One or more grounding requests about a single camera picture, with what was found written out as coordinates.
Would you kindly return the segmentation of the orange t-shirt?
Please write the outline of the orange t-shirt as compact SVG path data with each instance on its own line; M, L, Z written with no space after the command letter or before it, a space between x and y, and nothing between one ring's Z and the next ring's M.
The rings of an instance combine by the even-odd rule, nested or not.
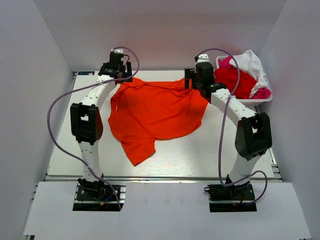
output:
M181 138L202 124L208 102L183 79L122 83L110 99L108 119L113 136L133 166L155 152L156 141Z

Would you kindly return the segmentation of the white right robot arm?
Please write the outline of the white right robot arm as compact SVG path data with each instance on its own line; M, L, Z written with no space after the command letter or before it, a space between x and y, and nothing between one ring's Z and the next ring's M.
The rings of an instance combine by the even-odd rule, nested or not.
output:
M184 87L199 91L204 99L223 112L223 120L230 119L236 126L236 160L226 179L220 182L226 188L226 195L236 200L244 193L242 185L256 174L253 169L258 160L272 147L270 118L264 112L249 109L226 85L215 82L213 66L208 61L185 68Z

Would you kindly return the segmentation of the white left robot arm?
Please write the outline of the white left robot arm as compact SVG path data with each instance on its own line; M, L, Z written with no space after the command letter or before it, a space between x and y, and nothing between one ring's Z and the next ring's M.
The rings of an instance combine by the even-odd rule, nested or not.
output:
M83 179L98 181L103 177L99 161L99 140L103 134L103 122L100 109L107 96L120 82L119 79L132 75L130 62L124 62L124 50L114 49L109 61L104 63L97 74L97 86L86 97L70 107L71 133L78 142L81 158L84 160Z

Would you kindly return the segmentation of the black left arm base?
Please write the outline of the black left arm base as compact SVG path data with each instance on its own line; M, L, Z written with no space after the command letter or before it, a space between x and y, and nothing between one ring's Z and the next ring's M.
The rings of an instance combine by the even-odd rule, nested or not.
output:
M125 187L79 178L72 210L75 212L119 212L125 201Z

